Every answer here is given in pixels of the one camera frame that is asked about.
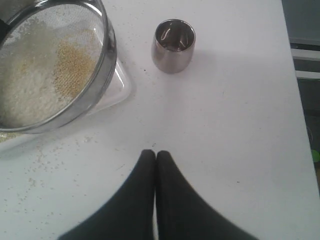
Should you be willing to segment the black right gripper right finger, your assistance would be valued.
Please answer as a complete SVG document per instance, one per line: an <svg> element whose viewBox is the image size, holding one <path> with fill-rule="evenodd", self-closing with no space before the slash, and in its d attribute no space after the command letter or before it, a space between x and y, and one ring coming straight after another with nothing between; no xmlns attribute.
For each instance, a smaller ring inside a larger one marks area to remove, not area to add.
<svg viewBox="0 0 320 240"><path fill-rule="evenodd" d="M168 151L156 157L155 203L161 240L253 240L208 205L187 182Z"/></svg>

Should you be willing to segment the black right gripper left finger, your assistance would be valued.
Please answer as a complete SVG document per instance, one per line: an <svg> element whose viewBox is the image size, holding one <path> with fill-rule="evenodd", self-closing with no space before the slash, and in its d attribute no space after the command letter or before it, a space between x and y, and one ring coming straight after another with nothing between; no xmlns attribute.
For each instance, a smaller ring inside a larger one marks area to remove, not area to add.
<svg viewBox="0 0 320 240"><path fill-rule="evenodd" d="M132 172L98 211L61 240L152 240L156 156L141 152Z"/></svg>

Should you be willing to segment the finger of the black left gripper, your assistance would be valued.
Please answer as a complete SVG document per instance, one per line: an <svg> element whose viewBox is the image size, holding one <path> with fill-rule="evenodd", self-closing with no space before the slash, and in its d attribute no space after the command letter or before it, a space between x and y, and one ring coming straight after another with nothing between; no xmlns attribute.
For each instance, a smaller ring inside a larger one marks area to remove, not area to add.
<svg viewBox="0 0 320 240"><path fill-rule="evenodd" d="M10 26L6 22L4 22L2 19L0 19L0 43L4 41L9 31L10 31Z"/></svg>

